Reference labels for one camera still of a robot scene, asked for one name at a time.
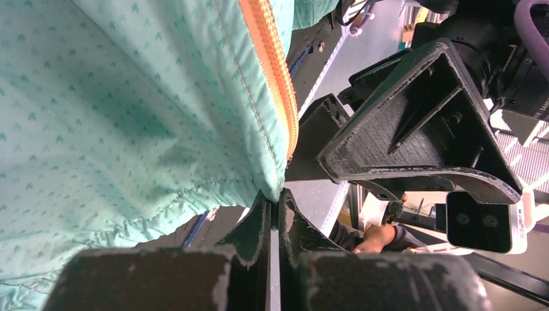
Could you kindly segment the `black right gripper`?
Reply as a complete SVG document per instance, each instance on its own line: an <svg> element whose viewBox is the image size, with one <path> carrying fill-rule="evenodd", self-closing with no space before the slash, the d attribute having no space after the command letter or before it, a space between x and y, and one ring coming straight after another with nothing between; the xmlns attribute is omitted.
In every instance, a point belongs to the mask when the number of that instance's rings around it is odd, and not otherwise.
<svg viewBox="0 0 549 311"><path fill-rule="evenodd" d="M432 190L459 187L478 203L519 201L522 185L450 40L399 51L349 82L300 118L287 182L431 178Z"/></svg>

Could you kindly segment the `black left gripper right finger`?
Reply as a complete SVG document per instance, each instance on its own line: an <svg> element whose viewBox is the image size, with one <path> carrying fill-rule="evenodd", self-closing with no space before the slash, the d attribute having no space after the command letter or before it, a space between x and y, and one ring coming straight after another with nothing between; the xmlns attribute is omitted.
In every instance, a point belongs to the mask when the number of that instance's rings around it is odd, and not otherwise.
<svg viewBox="0 0 549 311"><path fill-rule="evenodd" d="M278 203L282 310L490 310L469 263L452 255L349 253L326 238L289 189Z"/></svg>

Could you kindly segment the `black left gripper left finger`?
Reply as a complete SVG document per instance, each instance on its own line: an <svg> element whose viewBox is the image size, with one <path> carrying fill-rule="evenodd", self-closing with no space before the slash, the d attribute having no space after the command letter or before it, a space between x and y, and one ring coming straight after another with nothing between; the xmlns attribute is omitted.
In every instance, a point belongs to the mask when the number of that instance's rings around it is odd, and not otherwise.
<svg viewBox="0 0 549 311"><path fill-rule="evenodd" d="M213 246L82 251L45 309L265 310L272 205L258 193L247 216Z"/></svg>

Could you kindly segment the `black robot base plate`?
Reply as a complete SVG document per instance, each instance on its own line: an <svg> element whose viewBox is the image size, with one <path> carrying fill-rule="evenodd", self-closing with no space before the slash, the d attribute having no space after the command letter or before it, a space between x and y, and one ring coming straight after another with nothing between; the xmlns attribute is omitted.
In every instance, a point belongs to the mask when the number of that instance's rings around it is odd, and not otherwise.
<svg viewBox="0 0 549 311"><path fill-rule="evenodd" d="M286 58L299 111L314 94L314 86L341 38L341 25L330 12L306 29L292 32Z"/></svg>

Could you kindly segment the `orange and teal gradient jacket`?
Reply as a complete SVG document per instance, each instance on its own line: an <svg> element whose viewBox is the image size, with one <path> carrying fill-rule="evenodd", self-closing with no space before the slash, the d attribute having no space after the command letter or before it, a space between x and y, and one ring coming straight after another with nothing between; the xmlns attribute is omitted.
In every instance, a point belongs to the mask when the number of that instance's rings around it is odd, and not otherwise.
<svg viewBox="0 0 549 311"><path fill-rule="evenodd" d="M276 200L291 35L336 5L2 1L1 309L42 309L80 251Z"/></svg>

